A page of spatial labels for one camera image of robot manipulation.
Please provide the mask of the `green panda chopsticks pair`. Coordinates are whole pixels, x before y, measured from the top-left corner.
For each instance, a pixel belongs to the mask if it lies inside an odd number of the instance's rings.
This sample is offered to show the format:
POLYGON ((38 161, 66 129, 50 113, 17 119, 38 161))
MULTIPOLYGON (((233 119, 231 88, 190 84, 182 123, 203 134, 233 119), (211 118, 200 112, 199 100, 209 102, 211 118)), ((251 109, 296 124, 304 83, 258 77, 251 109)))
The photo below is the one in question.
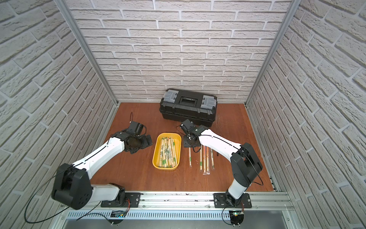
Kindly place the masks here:
POLYGON ((212 170, 215 169, 215 166, 214 166, 214 153, 213 153, 213 149, 210 148, 210 155, 211 155, 211 164, 212 164, 212 170))

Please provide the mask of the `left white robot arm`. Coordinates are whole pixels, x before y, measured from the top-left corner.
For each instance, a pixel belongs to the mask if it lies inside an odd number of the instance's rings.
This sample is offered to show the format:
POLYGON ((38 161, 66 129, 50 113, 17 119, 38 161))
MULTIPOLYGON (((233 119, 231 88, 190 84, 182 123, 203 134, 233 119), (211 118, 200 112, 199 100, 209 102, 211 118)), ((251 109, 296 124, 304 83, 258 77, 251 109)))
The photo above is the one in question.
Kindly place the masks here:
POLYGON ((152 145, 150 135, 133 135, 117 132, 101 147, 74 162, 58 167, 51 198, 74 210, 88 203, 101 202, 107 207, 126 204, 125 188, 117 184, 93 185, 91 179, 108 161, 123 151, 136 153, 152 145))

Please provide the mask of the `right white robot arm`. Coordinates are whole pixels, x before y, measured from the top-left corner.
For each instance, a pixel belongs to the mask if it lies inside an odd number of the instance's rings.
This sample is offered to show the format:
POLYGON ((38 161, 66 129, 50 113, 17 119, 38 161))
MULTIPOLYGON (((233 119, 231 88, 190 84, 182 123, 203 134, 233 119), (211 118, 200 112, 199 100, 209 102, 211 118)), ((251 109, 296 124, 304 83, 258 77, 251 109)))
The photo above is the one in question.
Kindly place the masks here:
POLYGON ((190 129, 181 126, 181 129, 188 138, 190 147, 194 148, 196 144, 209 147, 230 161, 234 179, 225 193, 225 201, 232 207, 237 206, 263 169, 254 148, 249 143, 229 141, 205 126, 190 129))

